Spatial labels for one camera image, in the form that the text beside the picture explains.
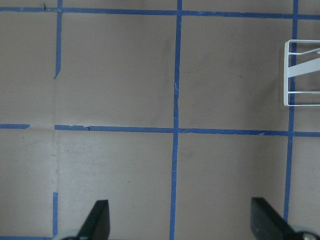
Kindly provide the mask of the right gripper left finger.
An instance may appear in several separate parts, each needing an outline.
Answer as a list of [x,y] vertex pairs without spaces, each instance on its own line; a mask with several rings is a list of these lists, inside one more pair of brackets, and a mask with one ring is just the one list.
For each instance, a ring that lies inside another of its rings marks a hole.
[[89,215],[77,233],[79,240],[108,240],[110,236],[110,211],[109,201],[98,200],[95,202]]

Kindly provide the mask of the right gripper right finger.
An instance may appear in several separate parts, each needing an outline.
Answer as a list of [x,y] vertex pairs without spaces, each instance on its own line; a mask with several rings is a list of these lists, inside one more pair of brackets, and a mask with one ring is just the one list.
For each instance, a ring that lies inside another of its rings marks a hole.
[[303,239],[262,197],[251,198],[251,232],[256,240]]

